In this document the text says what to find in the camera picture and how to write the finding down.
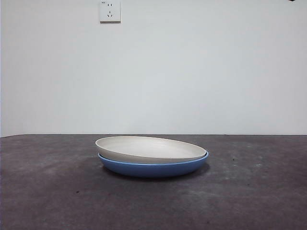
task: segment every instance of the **white bowl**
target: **white bowl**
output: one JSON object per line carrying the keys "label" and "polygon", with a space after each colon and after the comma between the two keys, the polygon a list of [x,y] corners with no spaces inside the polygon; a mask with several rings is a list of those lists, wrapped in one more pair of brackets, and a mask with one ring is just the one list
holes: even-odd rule
{"label": "white bowl", "polygon": [[102,138],[96,146],[104,158],[130,163],[177,163],[202,158],[206,150],[186,142],[150,137]]}

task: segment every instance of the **stacked plates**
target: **stacked plates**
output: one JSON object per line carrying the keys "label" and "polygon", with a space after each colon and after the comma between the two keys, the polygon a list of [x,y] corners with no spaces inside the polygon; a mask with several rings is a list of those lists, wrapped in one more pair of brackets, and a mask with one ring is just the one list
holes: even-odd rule
{"label": "stacked plates", "polygon": [[169,177],[201,167],[209,152],[186,142],[150,137],[109,137],[96,141],[98,157],[116,173],[137,177]]}

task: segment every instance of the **blue bowl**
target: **blue bowl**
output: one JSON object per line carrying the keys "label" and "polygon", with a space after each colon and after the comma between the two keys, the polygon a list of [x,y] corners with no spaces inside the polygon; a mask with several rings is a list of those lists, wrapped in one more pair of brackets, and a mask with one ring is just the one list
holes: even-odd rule
{"label": "blue bowl", "polygon": [[98,157],[100,158],[103,165],[113,172],[127,176],[148,178],[171,177],[191,173],[200,168],[205,163],[208,156],[209,152],[206,151],[205,156],[193,161],[167,164],[141,164],[113,161],[98,154]]}

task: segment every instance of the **dark table surface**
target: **dark table surface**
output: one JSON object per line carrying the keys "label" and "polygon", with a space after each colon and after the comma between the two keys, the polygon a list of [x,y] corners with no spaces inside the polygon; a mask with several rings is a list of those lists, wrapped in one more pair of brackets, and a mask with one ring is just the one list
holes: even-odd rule
{"label": "dark table surface", "polygon": [[307,136],[150,135],[211,152],[165,179],[105,169],[107,136],[1,138],[1,229],[307,229]]}

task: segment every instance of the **wall socket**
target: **wall socket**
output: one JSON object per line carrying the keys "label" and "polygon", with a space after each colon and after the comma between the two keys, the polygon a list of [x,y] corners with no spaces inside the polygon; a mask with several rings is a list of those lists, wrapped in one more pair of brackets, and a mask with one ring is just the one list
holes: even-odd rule
{"label": "wall socket", "polygon": [[100,23],[120,23],[121,5],[119,0],[100,1]]}

